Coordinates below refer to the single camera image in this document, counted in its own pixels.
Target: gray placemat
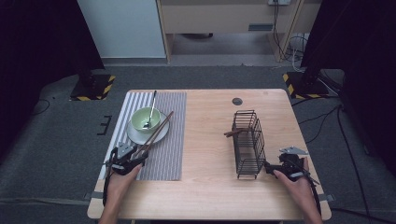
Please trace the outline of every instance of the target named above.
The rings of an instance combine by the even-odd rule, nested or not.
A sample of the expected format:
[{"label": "gray placemat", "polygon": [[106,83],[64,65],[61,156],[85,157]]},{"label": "gray placemat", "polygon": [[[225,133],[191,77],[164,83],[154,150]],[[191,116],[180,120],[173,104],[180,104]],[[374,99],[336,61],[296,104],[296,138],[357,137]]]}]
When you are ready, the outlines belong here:
[{"label": "gray placemat", "polygon": [[[119,119],[111,138],[105,161],[110,151],[119,142],[132,144],[126,132],[132,114],[139,108],[150,106],[153,92],[128,92],[121,108]],[[186,114],[186,92],[157,92],[155,107],[166,116],[174,111],[170,119],[170,128],[166,136],[153,144],[146,159],[145,167],[140,171],[140,180],[179,180],[184,143],[184,121]],[[103,165],[100,179],[105,178],[106,167]]]}]

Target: wire basket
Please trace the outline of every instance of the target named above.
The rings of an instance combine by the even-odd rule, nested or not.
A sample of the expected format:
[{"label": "wire basket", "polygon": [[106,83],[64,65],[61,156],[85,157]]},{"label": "wire basket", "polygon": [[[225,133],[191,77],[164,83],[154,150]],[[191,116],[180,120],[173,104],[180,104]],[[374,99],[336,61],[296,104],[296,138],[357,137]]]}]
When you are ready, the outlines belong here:
[{"label": "wire basket", "polygon": [[265,164],[262,127],[254,110],[238,110],[233,116],[233,148],[238,178],[254,176]]}]

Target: spoon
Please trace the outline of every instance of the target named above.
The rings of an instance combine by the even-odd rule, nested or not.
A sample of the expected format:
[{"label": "spoon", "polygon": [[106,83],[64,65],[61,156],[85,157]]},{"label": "spoon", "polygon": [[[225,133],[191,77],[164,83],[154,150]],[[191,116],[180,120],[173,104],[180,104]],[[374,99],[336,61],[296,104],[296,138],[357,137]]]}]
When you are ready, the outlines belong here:
[{"label": "spoon", "polygon": [[149,126],[151,125],[152,109],[154,109],[155,95],[156,95],[156,94],[157,94],[157,91],[155,91],[155,92],[154,92],[154,95],[152,96],[151,111],[149,112],[148,122],[146,122],[146,124],[143,125],[143,128],[144,128],[144,129],[148,129]]}]

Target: wooden table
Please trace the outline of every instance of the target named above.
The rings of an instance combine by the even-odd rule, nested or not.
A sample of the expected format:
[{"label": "wooden table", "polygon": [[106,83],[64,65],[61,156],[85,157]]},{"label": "wooden table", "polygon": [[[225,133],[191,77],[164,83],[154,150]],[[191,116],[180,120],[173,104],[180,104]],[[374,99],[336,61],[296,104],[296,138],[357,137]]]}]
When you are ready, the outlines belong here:
[{"label": "wooden table", "polygon": [[[283,185],[262,170],[257,179],[238,179],[231,130],[237,110],[254,109],[260,119],[267,161],[278,163],[279,150],[307,150],[289,97],[283,90],[184,90],[187,93],[182,178],[135,181],[124,198],[120,218],[203,220],[302,219]],[[234,105],[232,99],[243,100]],[[310,173],[318,180],[310,157]],[[95,191],[103,191],[99,179]],[[323,193],[317,186],[318,193]],[[331,217],[321,202],[323,219]],[[102,200],[92,199],[88,216],[99,218]]]}]

